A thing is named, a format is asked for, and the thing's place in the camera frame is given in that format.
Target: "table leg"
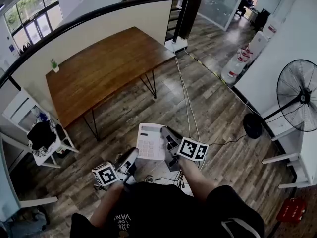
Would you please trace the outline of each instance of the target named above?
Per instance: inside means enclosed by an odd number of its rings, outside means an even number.
[[[286,159],[294,158],[294,157],[298,157],[298,153],[280,154],[272,158],[263,159],[262,164],[273,163],[273,162],[282,161],[282,160],[286,160]]]
[[[45,166],[45,167],[49,167],[49,168],[56,168],[56,169],[60,169],[60,168],[61,168],[60,165],[55,165],[55,164],[46,163],[46,162],[43,162],[43,163],[41,164],[41,166]]]
[[[148,78],[148,76],[147,76],[146,74],[145,74],[145,77],[147,78],[147,81],[148,81],[150,87],[148,87],[148,85],[143,81],[143,79],[142,79],[141,77],[140,77],[140,79],[141,79],[141,81],[143,82],[143,84],[145,84],[145,86],[148,88],[148,90],[150,91],[150,93],[153,94],[154,99],[156,99],[156,98],[157,98],[157,90],[156,90],[156,87],[155,87],[154,70],[152,70],[153,87],[154,87],[154,88],[152,87],[152,85],[151,85],[151,83],[150,83],[150,81],[149,81],[149,78]]]
[[[33,206],[38,206],[43,204],[50,204],[57,201],[58,201],[58,198],[54,196],[54,197],[48,197],[48,198],[42,198],[42,199],[20,201],[20,205],[21,205],[21,208],[25,208],[25,207],[33,207]]]
[[[278,188],[294,188],[294,187],[308,187],[311,184],[308,181],[301,181],[295,183],[287,183],[287,184],[280,184]]]
[[[97,131],[97,127],[96,127],[96,121],[95,121],[95,114],[94,114],[94,110],[92,109],[92,113],[93,113],[93,120],[94,120],[94,126],[95,126],[95,130],[96,130],[96,134],[94,133],[93,129],[91,129],[91,127],[89,126],[88,122],[86,121],[85,117],[84,120],[88,126],[88,128],[90,129],[90,131],[92,132],[92,134],[94,135],[94,137],[96,138],[97,141],[100,141],[99,135],[98,135],[98,131]]]

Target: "wooden table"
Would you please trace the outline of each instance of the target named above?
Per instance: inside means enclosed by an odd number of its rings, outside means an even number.
[[[153,70],[175,57],[171,51],[136,27],[109,36],[59,65],[46,75],[51,97],[64,127],[92,110],[125,85],[145,74],[156,98]],[[146,75],[152,71],[153,86]]]

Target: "white cube with marker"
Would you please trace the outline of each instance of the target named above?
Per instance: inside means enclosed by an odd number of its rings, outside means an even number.
[[[98,167],[92,169],[92,172],[97,182],[102,186],[108,186],[119,180],[119,177],[110,162],[99,165]]]
[[[177,155],[192,161],[203,161],[208,151],[208,145],[183,137],[177,151]]]

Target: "white cable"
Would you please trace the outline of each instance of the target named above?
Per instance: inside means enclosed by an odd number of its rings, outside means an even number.
[[[189,36],[190,36],[190,33],[189,33],[189,35],[188,35],[186,38],[182,38],[182,39],[183,39],[183,40],[187,40]]]
[[[203,168],[203,166],[204,166],[204,164],[205,164],[205,161],[206,161],[206,156],[204,157],[203,164],[202,164],[202,166],[199,168],[199,170],[201,170],[201,169]]]
[[[180,71],[180,69],[179,69],[179,63],[178,63],[177,57],[175,57],[175,61],[176,61],[176,65],[177,65],[177,68],[178,68],[178,73],[179,73],[179,76],[180,76],[182,85],[183,85],[183,87],[185,87],[185,90],[186,90],[189,107],[190,107],[190,109],[191,109],[191,111],[192,111],[192,115],[193,115],[193,118],[194,118],[196,131],[197,131],[197,134],[198,134],[198,140],[200,141],[200,135],[199,135],[199,131],[198,131],[197,123],[196,123],[196,118],[195,118],[194,111],[193,111],[193,108],[192,108],[192,105],[191,105],[191,102],[190,102],[190,99],[189,99],[187,87],[186,87],[186,85],[185,85],[185,83],[184,83],[184,80],[183,80],[183,77],[182,77],[182,73],[181,73],[181,71]]]
[[[188,115],[188,107],[187,107],[187,101],[186,101],[186,94],[185,94],[185,89],[184,89],[184,82],[183,82],[183,79],[182,79],[182,76],[181,76],[181,73],[180,73],[180,70],[179,70],[179,64],[178,64],[177,57],[175,57],[175,61],[176,61],[176,65],[177,65],[178,72],[179,72],[179,76],[180,76],[180,81],[181,81],[181,83],[182,83],[183,92],[184,92],[184,100],[185,100],[185,104],[186,104],[186,113],[187,113],[187,121],[188,121],[188,130],[189,130],[189,137],[190,137],[190,123],[189,123],[189,115]]]

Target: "white box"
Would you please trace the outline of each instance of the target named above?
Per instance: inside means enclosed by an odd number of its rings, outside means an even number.
[[[110,162],[101,164],[92,169],[97,182],[102,186],[107,186],[119,180],[119,177]]]
[[[248,64],[255,60],[260,52],[268,44],[268,38],[263,34],[263,32],[258,31],[253,37],[252,41],[249,43],[249,50],[253,53],[251,59],[249,59]]]
[[[203,161],[208,152],[209,145],[183,137],[178,147],[177,154],[192,161]]]

